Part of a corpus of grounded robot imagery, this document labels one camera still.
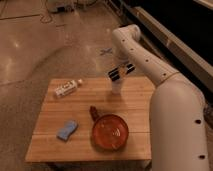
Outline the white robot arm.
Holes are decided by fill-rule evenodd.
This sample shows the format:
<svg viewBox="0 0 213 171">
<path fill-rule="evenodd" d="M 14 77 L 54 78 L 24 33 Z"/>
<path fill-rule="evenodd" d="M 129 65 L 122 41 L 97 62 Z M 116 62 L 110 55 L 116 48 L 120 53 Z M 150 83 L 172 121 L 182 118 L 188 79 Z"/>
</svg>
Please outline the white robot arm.
<svg viewBox="0 0 213 171">
<path fill-rule="evenodd" d="M 112 32 L 115 61 L 133 62 L 155 85 L 149 106 L 152 171 L 210 171 L 204 94 L 140 45 L 140 37 L 135 24 Z"/>
</svg>

